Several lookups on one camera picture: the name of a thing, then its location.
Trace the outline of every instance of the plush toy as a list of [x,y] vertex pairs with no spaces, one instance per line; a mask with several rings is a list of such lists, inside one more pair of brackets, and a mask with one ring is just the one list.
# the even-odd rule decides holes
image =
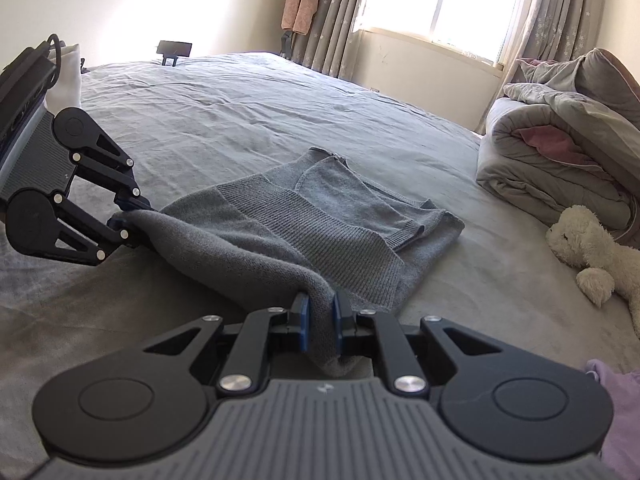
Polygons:
[[628,301],[640,337],[640,251],[617,244],[583,205],[565,209],[546,232],[546,242],[559,260],[584,269],[575,280],[596,306],[602,306],[614,290]]

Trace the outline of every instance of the gray bed sheet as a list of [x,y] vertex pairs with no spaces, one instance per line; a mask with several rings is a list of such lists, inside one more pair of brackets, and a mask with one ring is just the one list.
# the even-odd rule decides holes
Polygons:
[[[107,65],[82,86],[83,107],[133,156],[156,208],[322,146],[465,221],[402,322],[439,314],[575,367],[640,366],[626,304],[594,308],[546,246],[546,226],[476,184],[479,139],[461,126],[269,54]],[[72,187],[71,199],[103,220],[116,211],[111,198]],[[21,256],[0,234],[0,471],[16,478],[46,457],[30,415],[44,381],[210,313],[241,318],[146,249],[121,248],[90,268]]]

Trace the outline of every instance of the pink towel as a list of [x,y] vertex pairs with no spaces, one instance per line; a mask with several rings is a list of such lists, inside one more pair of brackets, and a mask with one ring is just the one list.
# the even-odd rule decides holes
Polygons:
[[316,10],[318,0],[286,0],[282,13],[282,29],[307,34]]

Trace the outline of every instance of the circular knob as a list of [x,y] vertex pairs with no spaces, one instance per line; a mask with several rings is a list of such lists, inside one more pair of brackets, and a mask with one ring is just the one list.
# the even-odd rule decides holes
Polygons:
[[562,413],[568,400],[562,388],[540,379],[512,379],[494,390],[498,407],[522,420],[554,418]]
[[78,399],[87,415],[101,420],[125,420],[140,415],[153,400],[153,390],[133,379],[105,379],[86,387]]
[[82,135],[84,126],[82,125],[82,121],[80,119],[72,117],[65,123],[65,130],[70,136],[77,137]]
[[49,198],[31,189],[18,192],[9,200],[5,229],[9,243],[26,254],[34,247],[55,245],[60,233]]

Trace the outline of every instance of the purple fabric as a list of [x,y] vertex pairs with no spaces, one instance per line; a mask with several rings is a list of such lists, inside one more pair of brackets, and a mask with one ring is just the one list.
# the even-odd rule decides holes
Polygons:
[[602,461],[623,480],[640,479],[640,370],[617,374],[592,359],[585,368],[613,400],[613,423],[602,445]]
[[514,134],[522,137],[526,144],[536,148],[540,155],[549,160],[571,166],[600,166],[583,153],[568,133],[551,124],[521,128],[515,130]]

